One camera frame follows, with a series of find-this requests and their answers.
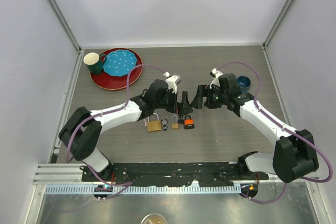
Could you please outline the orange black padlock with keys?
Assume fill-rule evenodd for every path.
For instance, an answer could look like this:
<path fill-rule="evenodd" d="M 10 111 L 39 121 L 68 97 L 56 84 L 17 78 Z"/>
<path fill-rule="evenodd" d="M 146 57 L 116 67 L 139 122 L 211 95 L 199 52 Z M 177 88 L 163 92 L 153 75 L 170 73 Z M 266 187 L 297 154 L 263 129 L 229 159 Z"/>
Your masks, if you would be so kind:
<path fill-rule="evenodd" d="M 194 120 L 190 115 L 185 115 L 183 118 L 179 118 L 178 124 L 182 125 L 185 130 L 191 130 L 195 128 Z"/>

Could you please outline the small brass long-shackle padlock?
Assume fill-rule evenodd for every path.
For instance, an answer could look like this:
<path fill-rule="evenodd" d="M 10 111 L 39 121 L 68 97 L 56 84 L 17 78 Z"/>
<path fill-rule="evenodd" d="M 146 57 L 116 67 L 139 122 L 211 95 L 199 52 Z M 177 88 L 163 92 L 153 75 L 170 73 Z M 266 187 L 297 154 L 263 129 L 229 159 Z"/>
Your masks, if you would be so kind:
<path fill-rule="evenodd" d="M 178 130 L 180 128 L 180 125 L 179 125 L 179 118 L 177 115 L 173 115 L 172 116 L 172 129 L 173 130 Z"/>

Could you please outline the keys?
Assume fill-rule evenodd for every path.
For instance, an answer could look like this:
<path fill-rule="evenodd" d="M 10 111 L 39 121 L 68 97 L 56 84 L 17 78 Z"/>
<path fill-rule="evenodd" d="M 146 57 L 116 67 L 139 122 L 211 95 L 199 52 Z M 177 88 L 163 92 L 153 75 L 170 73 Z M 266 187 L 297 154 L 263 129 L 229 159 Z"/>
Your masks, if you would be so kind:
<path fill-rule="evenodd" d="M 163 131 L 167 131 L 168 130 L 168 120 L 167 120 L 167 116 L 163 116 L 161 119 L 161 127 Z"/>

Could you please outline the large brass padlock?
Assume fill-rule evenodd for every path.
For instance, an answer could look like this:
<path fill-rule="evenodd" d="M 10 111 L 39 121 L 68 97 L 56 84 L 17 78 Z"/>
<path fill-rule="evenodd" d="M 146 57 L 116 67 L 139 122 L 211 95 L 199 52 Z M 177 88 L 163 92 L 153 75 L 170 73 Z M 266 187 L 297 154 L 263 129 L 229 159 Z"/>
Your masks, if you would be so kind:
<path fill-rule="evenodd" d="M 150 117 L 148 116 L 147 119 L 144 119 L 144 125 L 147 128 L 147 131 L 150 132 L 158 132 L 162 130 L 161 121 L 159 118 L 159 115 L 157 113 L 153 113 L 153 115 L 156 116 L 156 119 L 154 121 L 150 120 Z"/>

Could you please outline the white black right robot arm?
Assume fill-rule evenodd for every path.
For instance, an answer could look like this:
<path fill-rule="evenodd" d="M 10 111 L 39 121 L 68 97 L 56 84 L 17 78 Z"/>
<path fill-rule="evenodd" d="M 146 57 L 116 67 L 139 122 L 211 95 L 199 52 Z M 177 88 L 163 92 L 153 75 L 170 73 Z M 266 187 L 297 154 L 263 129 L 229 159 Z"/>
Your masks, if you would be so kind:
<path fill-rule="evenodd" d="M 263 172 L 275 174 L 284 183 L 290 183 L 318 169 L 317 153 L 311 146 L 314 141 L 309 131 L 297 131 L 272 114 L 266 116 L 253 95 L 241 92 L 234 74 L 217 72 L 212 76 L 211 84 L 197 87 L 191 107 L 217 109 L 226 106 L 251 123 L 275 147 L 271 154 L 250 152 L 239 157 L 239 177 L 250 179 L 256 172 Z"/>

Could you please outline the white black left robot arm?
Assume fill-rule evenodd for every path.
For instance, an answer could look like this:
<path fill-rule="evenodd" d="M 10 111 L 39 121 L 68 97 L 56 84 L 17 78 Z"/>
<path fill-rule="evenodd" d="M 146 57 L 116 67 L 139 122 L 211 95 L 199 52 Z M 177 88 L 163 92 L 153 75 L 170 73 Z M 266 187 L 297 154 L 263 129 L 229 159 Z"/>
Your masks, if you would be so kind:
<path fill-rule="evenodd" d="M 97 148 L 100 135 L 119 125 L 148 118 L 157 109 L 179 117 L 192 113 L 187 92 L 182 92 L 181 102 L 178 102 L 176 88 L 177 83 L 168 79 L 155 80 L 140 95 L 124 104 L 97 111 L 80 107 L 68 119 L 58 137 L 75 160 L 91 167 L 94 176 L 105 182 L 111 177 L 112 169 L 111 162 Z"/>

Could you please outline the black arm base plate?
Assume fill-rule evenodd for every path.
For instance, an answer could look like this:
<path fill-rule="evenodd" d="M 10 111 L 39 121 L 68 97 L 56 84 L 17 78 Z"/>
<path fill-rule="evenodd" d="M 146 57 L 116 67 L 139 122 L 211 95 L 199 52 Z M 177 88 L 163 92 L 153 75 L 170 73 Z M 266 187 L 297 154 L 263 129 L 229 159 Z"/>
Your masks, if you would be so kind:
<path fill-rule="evenodd" d="M 114 163 L 98 174 L 105 182 L 135 187 L 230 186 L 236 180 L 267 180 L 263 172 L 243 171 L 237 163 Z"/>

